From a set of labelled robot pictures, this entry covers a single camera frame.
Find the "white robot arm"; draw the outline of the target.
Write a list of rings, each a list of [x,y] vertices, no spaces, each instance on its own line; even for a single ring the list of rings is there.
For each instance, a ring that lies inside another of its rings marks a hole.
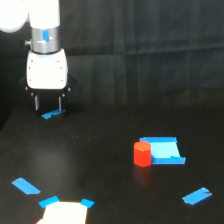
[[[59,0],[0,0],[0,31],[15,33],[28,22],[31,39],[26,76],[20,81],[34,97],[35,110],[39,110],[39,90],[61,90],[59,111],[65,109],[66,93],[76,80],[69,75],[65,50],[60,45]]]

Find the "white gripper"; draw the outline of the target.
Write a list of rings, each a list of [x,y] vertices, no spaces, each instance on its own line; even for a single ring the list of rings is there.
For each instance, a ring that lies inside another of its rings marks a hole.
[[[77,81],[69,74],[65,51],[59,50],[53,54],[37,54],[28,52],[26,75],[20,79],[20,85],[25,90],[65,90],[70,91]],[[39,110],[39,96],[33,95],[35,112]],[[65,109],[65,96],[58,98],[59,110]]]

